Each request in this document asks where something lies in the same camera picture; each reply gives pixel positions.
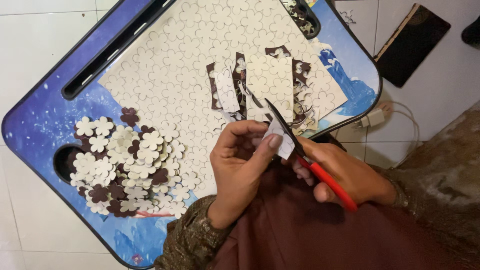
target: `finger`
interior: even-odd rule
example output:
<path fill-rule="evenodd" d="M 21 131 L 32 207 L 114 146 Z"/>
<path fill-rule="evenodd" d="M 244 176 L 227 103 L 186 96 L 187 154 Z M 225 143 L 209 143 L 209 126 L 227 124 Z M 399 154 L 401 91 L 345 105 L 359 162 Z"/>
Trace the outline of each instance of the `finger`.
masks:
<path fill-rule="evenodd" d="M 249 136 L 252 134 L 265 133 L 268 130 L 268 125 L 255 120 L 238 121 L 229 123 L 222 131 L 215 147 L 235 147 L 239 136 Z"/>
<path fill-rule="evenodd" d="M 270 134 L 261 142 L 253 156 L 244 165 L 244 171 L 251 179 L 257 179 L 266 170 L 282 141 L 282 136 Z"/>

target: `white flower cutout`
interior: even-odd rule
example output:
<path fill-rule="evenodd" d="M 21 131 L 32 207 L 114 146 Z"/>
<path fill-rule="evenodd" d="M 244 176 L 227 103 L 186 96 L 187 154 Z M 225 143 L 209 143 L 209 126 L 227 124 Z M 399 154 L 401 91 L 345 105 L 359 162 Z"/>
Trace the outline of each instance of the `white flower cutout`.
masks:
<path fill-rule="evenodd" d="M 272 32 L 267 32 L 265 29 L 258 31 L 258 37 L 253 39 L 253 43 L 258 46 L 258 48 L 271 48 L 275 45 L 273 39 L 275 35 Z"/>
<path fill-rule="evenodd" d="M 261 20 L 263 16 L 261 12 L 255 13 L 253 10 L 247 10 L 246 15 L 246 17 L 240 20 L 240 23 L 246 27 L 248 34 L 253 34 L 255 30 L 262 29 L 263 24 Z"/>
<path fill-rule="evenodd" d="M 118 94 L 125 93 L 125 80 L 123 78 L 116 78 L 114 75 L 108 77 L 108 83 L 105 84 L 105 88 L 110 91 L 112 96 L 116 97 Z"/>
<path fill-rule="evenodd" d="M 175 39 L 183 39 L 185 36 L 183 33 L 183 29 L 185 28 L 185 24 L 182 21 L 175 21 L 174 18 L 170 17 L 167 20 L 167 24 L 163 26 L 163 32 L 168 34 L 168 39 L 170 41 L 174 41 Z"/>
<path fill-rule="evenodd" d="M 110 135 L 110 130 L 113 129 L 113 123 L 109 122 L 105 116 L 100 117 L 100 119 L 95 120 L 95 133 L 97 135 L 108 136 Z"/>
<path fill-rule="evenodd" d="M 182 120 L 187 121 L 188 118 L 195 116 L 193 108 L 195 108 L 193 101 L 180 100 L 180 106 L 177 107 L 176 112 L 181 115 Z"/>
<path fill-rule="evenodd" d="M 153 199 L 158 201 L 159 208 L 170 207 L 170 202 L 172 201 L 172 197 L 170 195 L 165 195 L 164 193 L 158 193 Z"/>
<path fill-rule="evenodd" d="M 189 174 L 182 174 L 183 181 L 181 182 L 182 186 L 185 186 L 189 189 L 194 189 L 196 185 L 200 184 L 200 179 L 197 178 L 197 174 L 191 172 Z"/>
<path fill-rule="evenodd" d="M 183 51 L 183 56 L 185 58 L 191 58 L 192 56 L 198 56 L 200 54 L 199 46 L 200 40 L 198 38 L 192 39 L 191 37 L 186 36 L 183 39 L 183 43 L 179 44 L 179 49 Z"/>
<path fill-rule="evenodd" d="M 205 134 L 205 139 L 201 141 L 203 147 L 207 149 L 208 152 L 212 152 L 213 147 L 216 145 L 218 140 L 218 134 L 211 134 L 210 132 Z"/>
<path fill-rule="evenodd" d="M 133 206 L 137 207 L 140 211 L 147 211 L 154 207 L 152 201 L 145 200 L 145 199 L 138 199 Z"/>
<path fill-rule="evenodd" d="M 163 59 L 163 63 L 168 66 L 172 72 L 176 72 L 177 69 L 184 67 L 183 53 L 181 51 L 175 52 L 172 49 L 167 51 L 167 56 Z"/>
<path fill-rule="evenodd" d="M 232 24 L 232 17 L 230 16 L 230 8 L 229 7 L 222 7 L 221 5 L 217 5 L 214 8 L 215 12 L 210 15 L 210 20 L 216 23 L 216 28 L 221 30 L 226 25 Z"/>
<path fill-rule="evenodd" d="M 182 12 L 179 13 L 179 18 L 185 22 L 187 27 L 193 27 L 194 23 L 199 22 L 202 17 L 198 14 L 198 6 L 196 4 L 189 5 L 183 3 L 181 5 Z"/>
<path fill-rule="evenodd" d="M 228 49 L 228 41 L 215 39 L 212 42 L 212 47 L 208 51 L 210 55 L 215 57 L 215 61 L 221 62 L 223 59 L 230 57 L 230 50 Z"/>
<path fill-rule="evenodd" d="M 170 204 L 170 209 L 168 210 L 170 215 L 174 215 L 176 219 L 181 218 L 183 214 L 187 212 L 184 202 L 172 202 Z"/>
<path fill-rule="evenodd" d="M 190 194 L 188 193 L 189 191 L 190 189 L 188 187 L 177 184 L 175 189 L 172 189 L 172 194 L 175 196 L 176 201 L 181 202 L 190 198 Z"/>
<path fill-rule="evenodd" d="M 125 61 L 121 64 L 121 68 L 122 70 L 120 70 L 119 75 L 120 77 L 125 79 L 126 83 L 131 84 L 133 81 L 138 81 L 138 79 L 140 78 L 140 75 L 137 73 L 137 65 L 130 65 L 130 63 Z"/>
<path fill-rule="evenodd" d="M 195 136 L 200 137 L 202 133 L 208 132 L 207 119 L 194 117 L 192 123 L 188 126 L 188 129 L 195 133 Z"/>
<path fill-rule="evenodd" d="M 130 200 L 124 200 L 120 203 L 121 208 L 120 212 L 127 212 L 127 211 L 136 211 L 137 207 L 135 206 L 135 203 L 137 202 L 136 199 L 130 199 Z"/>
<path fill-rule="evenodd" d="M 177 138 L 180 135 L 179 132 L 175 130 L 176 128 L 177 126 L 174 123 L 163 121 L 158 131 L 164 140 L 169 143 L 173 138 Z"/>
<path fill-rule="evenodd" d="M 135 110 L 138 110 L 139 109 L 139 105 L 138 105 L 138 96 L 130 96 L 129 93 L 125 93 L 123 94 L 123 99 L 120 100 L 120 106 L 124 107 L 124 108 L 134 108 Z"/>
<path fill-rule="evenodd" d="M 93 130 L 96 128 L 94 122 L 90 122 L 90 119 L 86 116 L 82 117 L 82 120 L 75 125 L 77 129 L 77 135 L 92 136 Z"/>
<path fill-rule="evenodd" d="M 183 89 L 188 89 L 190 86 L 197 84 L 197 72 L 195 70 L 189 70 L 187 67 L 182 67 L 180 74 L 177 74 L 176 79 L 181 83 Z"/>
<path fill-rule="evenodd" d="M 273 18 L 274 22 L 270 25 L 270 31 L 275 33 L 276 38 L 283 38 L 283 35 L 289 35 L 292 32 L 291 20 L 289 15 L 275 15 Z"/>
<path fill-rule="evenodd" d="M 149 148 L 152 151 L 156 151 L 157 146 L 163 144 L 163 138 L 160 136 L 158 131 L 154 130 L 151 133 L 145 133 L 141 143 L 143 147 Z"/>
<path fill-rule="evenodd" d="M 180 85 L 174 85 L 173 83 L 168 83 L 167 88 L 162 91 L 162 95 L 164 98 L 167 98 L 168 103 L 175 104 L 175 102 L 179 102 L 182 98 L 180 91 L 181 91 Z"/>
<path fill-rule="evenodd" d="M 92 145 L 92 147 L 90 147 L 92 152 L 97 151 L 98 153 L 101 153 L 108 144 L 108 139 L 106 139 L 103 135 L 99 135 L 97 137 L 91 137 L 88 139 L 88 142 Z"/>
<path fill-rule="evenodd" d="M 211 39 L 216 38 L 216 31 L 213 30 L 215 24 L 213 22 L 206 23 L 201 21 L 198 23 L 198 27 L 199 29 L 195 31 L 195 35 L 202 40 L 203 44 L 207 44 Z"/>
<path fill-rule="evenodd" d="M 128 194 L 128 199 L 143 199 L 148 195 L 148 192 L 139 186 L 135 188 L 125 188 L 124 191 Z"/>
<path fill-rule="evenodd" d="M 158 97 L 152 98 L 152 104 L 148 105 L 148 110 L 153 113 L 154 117 L 167 114 L 167 100 L 159 99 Z"/>
<path fill-rule="evenodd" d="M 195 101 L 195 105 L 202 106 L 205 102 L 210 100 L 208 94 L 210 89 L 208 87 L 201 87 L 200 85 L 195 85 L 190 92 L 189 97 L 191 100 Z"/>
<path fill-rule="evenodd" d="M 205 148 L 199 148 L 194 146 L 192 151 L 188 153 L 188 158 L 192 160 L 192 163 L 195 166 L 200 165 L 200 163 L 207 162 L 207 150 Z"/>
<path fill-rule="evenodd" d="M 133 91 L 138 94 L 140 100 L 145 100 L 145 98 L 153 97 L 153 84 L 151 82 L 145 82 L 140 79 L 137 82 L 138 86 L 133 89 Z"/>
<path fill-rule="evenodd" d="M 137 49 L 137 54 L 132 57 L 132 60 L 138 64 L 138 67 L 141 70 L 146 70 L 149 67 L 153 67 L 154 61 L 152 59 L 153 51 L 152 50 L 145 50 L 142 47 Z"/>
<path fill-rule="evenodd" d="M 245 28 L 241 25 L 230 25 L 228 32 L 225 33 L 225 40 L 230 41 L 230 46 L 236 48 L 239 44 L 243 44 L 247 41 L 247 37 L 244 35 Z"/>
<path fill-rule="evenodd" d="M 168 37 L 164 33 L 159 35 L 157 32 L 150 32 L 148 37 L 150 40 L 147 41 L 147 47 L 151 49 L 154 54 L 158 55 L 168 50 Z"/>

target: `flower cutout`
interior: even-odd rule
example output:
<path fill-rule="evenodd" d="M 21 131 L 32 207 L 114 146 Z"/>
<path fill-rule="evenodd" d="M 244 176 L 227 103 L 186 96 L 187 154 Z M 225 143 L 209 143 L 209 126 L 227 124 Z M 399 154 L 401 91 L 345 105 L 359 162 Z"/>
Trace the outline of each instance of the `flower cutout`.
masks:
<path fill-rule="evenodd" d="M 121 203 L 124 202 L 124 201 L 118 201 L 118 200 L 110 200 L 110 205 L 107 206 L 107 210 L 110 212 L 110 213 L 113 213 L 113 215 L 116 217 L 116 218 L 126 218 L 126 217 L 133 217 L 136 215 L 135 213 L 135 210 L 133 211 L 124 211 L 122 212 L 121 209 L 122 209 L 122 206 L 121 206 Z"/>
<path fill-rule="evenodd" d="M 193 101 L 187 102 L 180 100 L 180 106 L 175 110 L 177 114 L 181 115 L 182 120 L 187 121 L 189 117 L 195 116 L 195 103 Z"/>
<path fill-rule="evenodd" d="M 168 170 L 166 168 L 158 169 L 148 177 L 152 179 L 152 185 L 159 185 L 161 183 L 166 183 L 168 181 L 167 178 Z"/>
<path fill-rule="evenodd" d="M 172 197 L 170 195 L 165 195 L 163 193 L 157 194 L 155 197 L 153 197 L 153 199 L 158 201 L 159 208 L 170 207 L 170 202 L 172 201 Z"/>
<path fill-rule="evenodd" d="M 224 40 L 220 42 L 218 39 L 212 42 L 212 47 L 208 52 L 215 57 L 215 61 L 217 62 L 222 62 L 225 58 L 230 57 L 231 54 L 228 49 L 228 41 Z"/>
<path fill-rule="evenodd" d="M 108 139 L 105 138 L 103 135 L 99 135 L 98 137 L 91 137 L 88 139 L 88 142 L 92 145 L 90 150 L 92 152 L 103 152 L 105 146 L 108 144 Z"/>
<path fill-rule="evenodd" d="M 217 5 L 214 8 L 215 12 L 210 15 L 210 20 L 216 23 L 217 29 L 223 29 L 226 25 L 232 24 L 232 18 L 230 16 L 230 8 Z"/>
<path fill-rule="evenodd" d="M 275 38 L 274 33 L 267 32 L 265 29 L 258 31 L 258 37 L 253 39 L 253 43 L 259 48 L 270 48 L 275 45 L 273 39 Z"/>
<path fill-rule="evenodd" d="M 127 196 L 127 194 L 123 191 L 123 186 L 118 183 L 112 183 L 109 185 L 108 191 L 110 192 L 110 197 L 115 200 L 124 199 Z"/>
<path fill-rule="evenodd" d="M 148 192 L 139 186 L 136 186 L 135 188 L 125 188 L 124 191 L 128 194 L 128 199 L 143 199 L 148 195 Z"/>
<path fill-rule="evenodd" d="M 163 139 L 169 143 L 173 140 L 173 138 L 177 138 L 179 136 L 179 132 L 175 130 L 176 128 L 177 126 L 174 123 L 163 121 L 162 126 L 158 131 Z"/>
<path fill-rule="evenodd" d="M 194 146 L 192 151 L 188 153 L 188 158 L 192 160 L 195 166 L 199 166 L 200 163 L 207 162 L 207 150 L 205 148 L 199 148 Z"/>
<path fill-rule="evenodd" d="M 183 39 L 183 43 L 179 44 L 179 49 L 183 51 L 183 56 L 185 58 L 191 58 L 192 56 L 198 56 L 200 54 L 199 46 L 200 40 L 198 38 L 192 39 L 191 37 L 186 36 Z"/>
<path fill-rule="evenodd" d="M 206 57 L 204 54 L 198 56 L 198 60 L 193 62 L 193 68 L 198 72 L 198 75 L 204 77 L 207 74 L 206 66 L 213 62 L 213 57 Z"/>
<path fill-rule="evenodd" d="M 185 146 L 180 144 L 177 140 L 173 140 L 170 143 L 170 146 L 172 147 L 172 151 L 170 153 L 170 156 L 173 158 L 178 158 L 181 159 L 183 158 L 183 152 L 185 152 Z"/>
<path fill-rule="evenodd" d="M 148 37 L 150 40 L 147 41 L 147 47 L 152 49 L 154 54 L 158 55 L 168 50 L 168 37 L 164 33 L 158 34 L 157 32 L 150 32 Z"/>
<path fill-rule="evenodd" d="M 174 85 L 173 83 L 168 83 L 167 88 L 162 91 L 163 97 L 167 98 L 167 102 L 170 104 L 174 104 L 181 100 L 182 95 L 180 93 L 181 86 Z"/>
<path fill-rule="evenodd" d="M 177 184 L 175 189 L 172 189 L 172 194 L 175 196 L 175 200 L 181 202 L 185 199 L 190 198 L 190 194 L 188 193 L 190 189 L 186 186 L 182 186 L 181 184 Z"/>
<path fill-rule="evenodd" d="M 108 83 L 105 84 L 105 88 L 110 90 L 112 96 L 116 97 L 118 94 L 125 93 L 125 80 L 123 78 L 116 78 L 114 75 L 108 77 Z"/>
<path fill-rule="evenodd" d="M 138 64 L 138 67 L 141 70 L 146 70 L 149 67 L 154 65 L 154 61 L 152 59 L 153 51 L 152 50 L 145 50 L 142 47 L 137 49 L 137 54 L 135 54 L 132 59 L 135 63 Z"/>
<path fill-rule="evenodd" d="M 133 155 L 134 159 L 138 159 L 137 152 L 140 150 L 140 141 L 139 140 L 133 140 L 132 141 L 132 146 L 130 146 L 127 151 Z"/>
<path fill-rule="evenodd" d="M 122 116 L 120 116 L 120 120 L 123 122 L 127 123 L 129 126 L 135 126 L 135 122 L 138 122 L 139 118 L 136 115 L 137 111 L 135 108 L 123 108 L 121 109 L 121 112 L 123 113 Z"/>
<path fill-rule="evenodd" d="M 120 105 L 126 108 L 134 108 L 138 110 L 138 96 L 131 96 L 129 93 L 123 94 L 123 98 L 120 100 Z"/>
<path fill-rule="evenodd" d="M 182 174 L 183 181 L 181 182 L 182 186 L 185 186 L 189 189 L 194 189 L 196 185 L 200 184 L 200 179 L 197 178 L 197 174 L 191 172 L 189 174 L 184 173 Z"/>
<path fill-rule="evenodd" d="M 125 82 L 131 84 L 133 81 L 138 81 L 140 75 L 137 73 L 138 66 L 135 64 L 131 64 L 128 62 L 123 62 L 121 64 L 122 70 L 120 70 L 119 75 L 120 77 L 125 79 Z"/>
<path fill-rule="evenodd" d="M 182 12 L 179 13 L 179 18 L 185 22 L 187 27 L 193 27 L 194 23 L 199 22 L 202 17 L 198 12 L 198 5 L 183 3 L 181 5 Z"/>
<path fill-rule="evenodd" d="M 152 98 L 152 104 L 148 105 L 148 110 L 153 113 L 154 117 L 159 117 L 160 115 L 167 114 L 167 100 L 162 98 L 159 99 L 158 97 Z"/>
<path fill-rule="evenodd" d="M 82 120 L 77 122 L 75 126 L 78 128 L 76 133 L 79 136 L 92 136 L 93 130 L 96 128 L 95 123 L 90 122 L 90 119 L 86 116 L 82 117 Z"/>
<path fill-rule="evenodd" d="M 255 30 L 260 30 L 263 28 L 262 20 L 262 13 L 257 12 L 255 13 L 253 10 L 247 10 L 246 17 L 243 17 L 240 20 L 241 25 L 246 27 L 248 34 L 253 34 Z"/>
<path fill-rule="evenodd" d="M 178 68 L 184 67 L 185 63 L 182 60 L 183 53 L 181 51 L 175 52 L 172 49 L 167 51 L 167 56 L 163 58 L 163 63 L 168 66 L 168 68 L 175 72 Z"/>
<path fill-rule="evenodd" d="M 199 119 L 198 117 L 194 117 L 192 119 L 192 123 L 188 126 L 188 129 L 195 133 L 195 136 L 199 137 L 202 133 L 208 132 L 208 125 L 207 119 L 202 118 Z"/>
<path fill-rule="evenodd" d="M 275 15 L 273 18 L 274 22 L 270 25 L 270 31 L 275 33 L 276 38 L 283 38 L 283 35 L 289 35 L 292 32 L 291 20 L 289 15 Z"/>
<path fill-rule="evenodd" d="M 152 201 L 144 199 L 138 199 L 137 202 L 135 202 L 133 205 L 137 207 L 140 211 L 147 211 L 154 207 Z"/>
<path fill-rule="evenodd" d="M 228 27 L 228 32 L 225 33 L 225 40 L 230 41 L 230 46 L 236 48 L 240 43 L 243 44 L 247 42 L 247 37 L 244 35 L 245 28 L 241 25 L 230 25 Z"/>
<path fill-rule="evenodd" d="M 189 70 L 187 67 L 182 67 L 180 74 L 177 74 L 176 79 L 181 83 L 183 89 L 188 89 L 190 86 L 197 84 L 197 72 L 195 70 Z"/>
<path fill-rule="evenodd" d="M 97 135 L 108 136 L 110 135 L 110 130 L 113 129 L 114 125 L 112 122 L 109 122 L 105 116 L 100 117 L 100 119 L 95 120 L 95 133 Z"/>
<path fill-rule="evenodd" d="M 215 147 L 216 141 L 218 140 L 218 134 L 205 134 L 205 139 L 201 141 L 203 147 L 207 149 L 207 152 L 212 152 L 213 147 Z"/>
<path fill-rule="evenodd" d="M 170 17 L 167 20 L 167 23 L 163 26 L 163 32 L 168 35 L 168 39 L 170 41 L 174 41 L 175 39 L 183 39 L 185 36 L 183 33 L 183 29 L 185 28 L 185 24 L 182 21 L 175 21 L 174 18 Z"/>
<path fill-rule="evenodd" d="M 168 210 L 170 215 L 174 215 L 176 219 L 181 218 L 183 214 L 187 212 L 184 202 L 172 202 L 170 204 L 170 209 Z"/>
<path fill-rule="evenodd" d="M 133 91 L 138 94 L 140 100 L 145 100 L 145 98 L 153 97 L 153 84 L 151 82 L 145 82 L 140 79 L 137 82 L 138 86 L 133 89 Z"/>

